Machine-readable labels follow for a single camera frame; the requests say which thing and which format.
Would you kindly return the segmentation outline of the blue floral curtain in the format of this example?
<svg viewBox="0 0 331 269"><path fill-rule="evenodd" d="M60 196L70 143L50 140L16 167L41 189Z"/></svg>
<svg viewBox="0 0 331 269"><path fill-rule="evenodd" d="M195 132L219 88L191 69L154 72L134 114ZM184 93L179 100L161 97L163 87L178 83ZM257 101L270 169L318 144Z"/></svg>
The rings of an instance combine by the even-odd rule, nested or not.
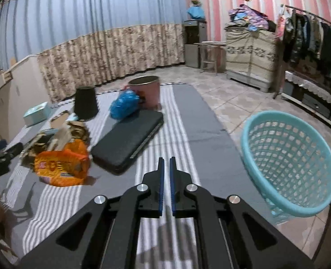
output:
<svg viewBox="0 0 331 269"><path fill-rule="evenodd" d="M0 72L28 56L52 101L184 62L186 0L1 0Z"/></svg>

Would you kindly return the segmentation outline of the cloth covered cabinet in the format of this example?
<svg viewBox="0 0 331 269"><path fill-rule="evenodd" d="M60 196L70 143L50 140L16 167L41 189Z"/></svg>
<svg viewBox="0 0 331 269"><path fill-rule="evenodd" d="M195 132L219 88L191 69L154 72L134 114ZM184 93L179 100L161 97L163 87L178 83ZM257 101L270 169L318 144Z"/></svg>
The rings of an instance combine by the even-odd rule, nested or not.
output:
<svg viewBox="0 0 331 269"><path fill-rule="evenodd" d="M254 32L245 27L227 28L225 59L229 79L269 92L278 62L274 33Z"/></svg>

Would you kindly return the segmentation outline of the black woven cup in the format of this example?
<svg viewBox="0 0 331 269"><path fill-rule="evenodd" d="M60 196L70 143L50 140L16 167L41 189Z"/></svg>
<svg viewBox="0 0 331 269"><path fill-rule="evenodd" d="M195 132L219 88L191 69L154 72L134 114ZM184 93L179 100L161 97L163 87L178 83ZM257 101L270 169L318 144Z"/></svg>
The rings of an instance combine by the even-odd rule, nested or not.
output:
<svg viewBox="0 0 331 269"><path fill-rule="evenodd" d="M95 87L78 87L75 93L74 113L79 120L90 120L99 112Z"/></svg>

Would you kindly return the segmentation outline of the brown rectangular tray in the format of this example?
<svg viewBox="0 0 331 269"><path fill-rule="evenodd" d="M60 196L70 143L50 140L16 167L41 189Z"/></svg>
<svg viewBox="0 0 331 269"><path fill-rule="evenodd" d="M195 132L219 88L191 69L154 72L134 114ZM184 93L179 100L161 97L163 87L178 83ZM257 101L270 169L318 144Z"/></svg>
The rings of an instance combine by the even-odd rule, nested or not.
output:
<svg viewBox="0 0 331 269"><path fill-rule="evenodd" d="M62 127L63 123L68 119L70 116L69 111L62 111L58 115L54 116L50 119L50 128L51 129L59 129Z"/></svg>

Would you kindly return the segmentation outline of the grey water dispenser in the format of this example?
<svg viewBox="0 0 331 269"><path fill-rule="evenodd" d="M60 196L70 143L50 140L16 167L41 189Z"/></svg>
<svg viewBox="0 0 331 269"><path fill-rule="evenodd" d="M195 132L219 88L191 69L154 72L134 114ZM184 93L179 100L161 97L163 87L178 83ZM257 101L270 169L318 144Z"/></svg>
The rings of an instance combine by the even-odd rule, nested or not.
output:
<svg viewBox="0 0 331 269"><path fill-rule="evenodd" d="M184 30L185 65L200 68L200 43L207 40L207 22L205 20L186 20Z"/></svg>

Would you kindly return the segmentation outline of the teal tissue box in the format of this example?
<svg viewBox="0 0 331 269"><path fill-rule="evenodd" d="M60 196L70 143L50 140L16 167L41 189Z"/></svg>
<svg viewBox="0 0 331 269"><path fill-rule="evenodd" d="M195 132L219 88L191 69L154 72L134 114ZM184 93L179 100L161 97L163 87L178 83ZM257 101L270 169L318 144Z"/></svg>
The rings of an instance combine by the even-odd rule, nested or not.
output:
<svg viewBox="0 0 331 269"><path fill-rule="evenodd" d="M44 120L47 120L50 115L51 109L50 104L45 101L33 108L27 110L23 116L25 125L27 127L33 126Z"/></svg>

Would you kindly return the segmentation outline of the blue crumpled plastic bag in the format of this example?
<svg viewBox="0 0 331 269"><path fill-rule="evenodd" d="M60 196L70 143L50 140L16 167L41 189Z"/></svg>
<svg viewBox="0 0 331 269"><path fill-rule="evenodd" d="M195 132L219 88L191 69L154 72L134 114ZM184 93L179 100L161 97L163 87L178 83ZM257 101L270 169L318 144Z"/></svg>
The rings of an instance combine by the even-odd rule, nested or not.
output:
<svg viewBox="0 0 331 269"><path fill-rule="evenodd" d="M110 116L115 120L123 120L139 109L140 97L134 91L125 89L110 106Z"/></svg>

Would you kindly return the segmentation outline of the orange snack bag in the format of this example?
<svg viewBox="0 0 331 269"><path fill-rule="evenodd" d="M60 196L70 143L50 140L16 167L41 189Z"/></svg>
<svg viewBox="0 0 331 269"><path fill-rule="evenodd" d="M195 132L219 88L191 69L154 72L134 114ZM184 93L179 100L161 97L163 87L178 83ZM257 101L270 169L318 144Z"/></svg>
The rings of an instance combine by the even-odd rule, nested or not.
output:
<svg viewBox="0 0 331 269"><path fill-rule="evenodd" d="M90 165L87 145L81 139L75 139L61 151L38 154L34 161L34 171L48 185L71 187L84 184Z"/></svg>

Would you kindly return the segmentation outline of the beige cloth rag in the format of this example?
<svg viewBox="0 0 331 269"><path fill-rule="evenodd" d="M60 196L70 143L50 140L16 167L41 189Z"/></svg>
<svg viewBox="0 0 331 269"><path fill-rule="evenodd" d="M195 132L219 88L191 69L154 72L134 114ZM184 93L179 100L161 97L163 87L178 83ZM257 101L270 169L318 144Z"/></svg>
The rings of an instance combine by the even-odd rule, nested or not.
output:
<svg viewBox="0 0 331 269"><path fill-rule="evenodd" d="M67 143L72 140L70 123L64 122L61 128L50 139L46 151L62 151Z"/></svg>

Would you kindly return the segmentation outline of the pink metal mug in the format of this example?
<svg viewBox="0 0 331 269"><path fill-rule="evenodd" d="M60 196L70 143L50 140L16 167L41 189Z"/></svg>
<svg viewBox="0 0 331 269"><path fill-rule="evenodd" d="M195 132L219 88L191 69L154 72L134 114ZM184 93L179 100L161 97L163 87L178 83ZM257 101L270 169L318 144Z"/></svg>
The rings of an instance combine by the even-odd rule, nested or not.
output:
<svg viewBox="0 0 331 269"><path fill-rule="evenodd" d="M134 78L126 85L141 99L144 109L158 110L160 106L160 79L156 75L144 75Z"/></svg>

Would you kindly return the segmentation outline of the grey striped table cloth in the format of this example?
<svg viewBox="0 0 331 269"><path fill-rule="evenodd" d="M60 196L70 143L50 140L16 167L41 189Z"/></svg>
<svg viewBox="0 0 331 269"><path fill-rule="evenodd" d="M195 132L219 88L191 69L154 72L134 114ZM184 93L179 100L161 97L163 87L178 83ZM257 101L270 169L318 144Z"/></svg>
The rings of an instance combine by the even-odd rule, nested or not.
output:
<svg viewBox="0 0 331 269"><path fill-rule="evenodd" d="M164 124L120 176L91 162L86 184L53 187L40 181L18 158L0 178L1 201L6 209L6 242L22 258L97 195L113 198L141 183L165 161L164 208L160 219L143 219L139 231L135 268L197 268L192 219L172 216L169 159L188 172L193 183L212 195L236 194L268 222L270 209L248 177L240 153L217 116L190 85L161 86Z"/></svg>

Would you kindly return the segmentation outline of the patterned snack package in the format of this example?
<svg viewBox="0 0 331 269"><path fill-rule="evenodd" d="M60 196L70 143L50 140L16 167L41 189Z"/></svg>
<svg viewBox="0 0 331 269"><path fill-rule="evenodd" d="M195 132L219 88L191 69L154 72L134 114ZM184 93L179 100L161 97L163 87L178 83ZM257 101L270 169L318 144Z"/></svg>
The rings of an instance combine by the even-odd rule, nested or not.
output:
<svg viewBox="0 0 331 269"><path fill-rule="evenodd" d="M70 130L72 135L72 140L69 143L72 143L76 140L81 140L86 146L88 146L91 137L86 124L80 121L68 122L70 123ZM55 135L58 130L59 129L41 130L29 142L27 142L20 156L21 164L27 168L34 168L34 161L36 159L36 156L46 151L50 139Z"/></svg>

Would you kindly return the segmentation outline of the blue bag on dispenser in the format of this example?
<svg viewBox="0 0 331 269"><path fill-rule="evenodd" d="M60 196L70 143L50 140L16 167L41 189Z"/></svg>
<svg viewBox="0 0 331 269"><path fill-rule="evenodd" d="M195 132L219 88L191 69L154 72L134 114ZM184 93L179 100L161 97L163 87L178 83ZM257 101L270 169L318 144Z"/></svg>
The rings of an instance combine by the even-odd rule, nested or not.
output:
<svg viewBox="0 0 331 269"><path fill-rule="evenodd" d="M200 6L192 6L187 9L187 13L189 14L192 20L202 20L205 21L205 12Z"/></svg>

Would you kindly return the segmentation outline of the teal plastic laundry basket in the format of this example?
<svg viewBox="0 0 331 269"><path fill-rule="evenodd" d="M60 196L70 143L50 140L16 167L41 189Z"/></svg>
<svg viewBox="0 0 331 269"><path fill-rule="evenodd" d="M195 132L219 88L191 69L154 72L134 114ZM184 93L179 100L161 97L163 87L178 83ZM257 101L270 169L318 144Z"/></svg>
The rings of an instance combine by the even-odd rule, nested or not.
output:
<svg viewBox="0 0 331 269"><path fill-rule="evenodd" d="M276 223L312 217L331 203L331 149L304 120L281 111L250 116L243 128L245 168Z"/></svg>

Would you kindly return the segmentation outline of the black flat case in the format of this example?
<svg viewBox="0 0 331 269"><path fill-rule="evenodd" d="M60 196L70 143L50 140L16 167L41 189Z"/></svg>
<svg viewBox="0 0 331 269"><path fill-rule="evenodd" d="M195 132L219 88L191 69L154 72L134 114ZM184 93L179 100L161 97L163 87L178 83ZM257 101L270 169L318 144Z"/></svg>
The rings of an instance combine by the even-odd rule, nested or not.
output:
<svg viewBox="0 0 331 269"><path fill-rule="evenodd" d="M92 147L94 163L112 174L124 173L163 124L162 112L146 109L134 112L116 123Z"/></svg>

